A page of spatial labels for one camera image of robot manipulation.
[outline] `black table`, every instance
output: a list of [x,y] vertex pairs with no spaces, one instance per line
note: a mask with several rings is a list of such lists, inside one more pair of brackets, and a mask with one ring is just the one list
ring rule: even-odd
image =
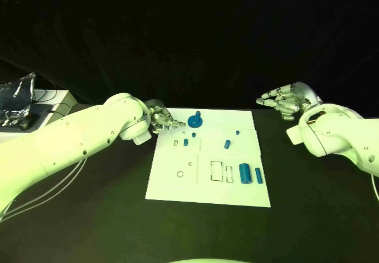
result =
[[[0,261],[377,262],[379,203],[368,174],[293,146],[273,110],[253,110],[270,208],[145,200],[155,136],[87,159],[67,189],[0,224]],[[30,200],[67,168],[17,198]]]

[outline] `clear plastic bag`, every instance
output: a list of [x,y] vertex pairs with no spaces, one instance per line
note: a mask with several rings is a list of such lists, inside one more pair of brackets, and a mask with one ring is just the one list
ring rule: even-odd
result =
[[30,111],[35,74],[30,73],[12,82],[0,85],[0,126],[11,126]]

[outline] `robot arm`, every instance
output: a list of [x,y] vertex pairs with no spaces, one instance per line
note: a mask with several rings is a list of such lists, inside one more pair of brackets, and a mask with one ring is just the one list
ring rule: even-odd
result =
[[185,125],[159,100],[142,103],[121,93],[0,144],[0,211],[30,185],[106,148],[118,135],[136,145],[145,142],[149,124],[154,133]]
[[317,157],[345,156],[360,170],[379,176],[379,119],[363,119],[351,109],[324,104],[302,82],[269,91],[256,103],[272,106],[288,121],[292,113],[302,112],[298,125],[286,130],[293,144],[304,143]]

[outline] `black backdrop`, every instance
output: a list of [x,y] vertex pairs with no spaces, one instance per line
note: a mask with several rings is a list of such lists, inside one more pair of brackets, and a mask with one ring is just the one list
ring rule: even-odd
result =
[[0,80],[34,71],[83,101],[256,108],[295,81],[376,116],[376,1],[0,3]]

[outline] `white cable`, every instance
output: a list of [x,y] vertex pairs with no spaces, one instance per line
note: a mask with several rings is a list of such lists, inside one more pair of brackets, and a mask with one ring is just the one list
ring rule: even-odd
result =
[[371,182],[373,182],[373,191],[374,191],[374,195],[379,201],[379,195],[377,195],[377,190],[376,190],[376,186],[374,186],[374,181],[373,181],[373,174],[371,174]]
[[[80,162],[77,163],[76,167],[74,167],[73,170],[70,171],[69,175],[70,175],[70,174],[73,173],[73,171],[76,170]],[[83,160],[83,164],[82,164],[82,166],[80,166],[80,168],[79,168],[74,176],[72,177],[70,181],[69,181],[67,184],[63,186],[63,188],[59,190],[59,192],[57,192],[51,197],[48,197],[44,201],[41,201],[40,203],[34,204],[31,207],[20,210],[15,214],[10,215],[5,219],[2,219],[2,220],[0,221],[0,223],[2,223],[7,219],[10,219],[11,217],[14,217],[15,215],[18,215],[20,213],[23,213],[24,211],[30,210],[31,208],[34,208],[34,207],[37,207],[38,205],[41,205],[43,203],[46,203],[54,196],[59,195],[59,193],[64,190],[64,188],[69,186],[69,184],[72,183],[73,179],[76,178],[76,176],[77,176],[77,174],[79,174],[79,172],[80,172],[80,170],[82,170],[82,168],[83,168],[83,166],[84,166],[84,162],[86,162],[86,158],[84,158],[84,160]],[[44,196],[44,195],[57,187],[57,185],[56,185],[41,196]],[[31,201],[28,201],[25,204],[23,204],[23,205],[18,206],[17,208],[14,208],[14,209],[12,209],[11,211],[8,211],[4,215],[7,215],[10,212],[15,211],[18,208],[24,207],[24,206],[25,206],[27,204],[30,204],[33,201],[38,200],[38,199],[41,198],[41,196],[37,197],[37,198],[34,198]]]

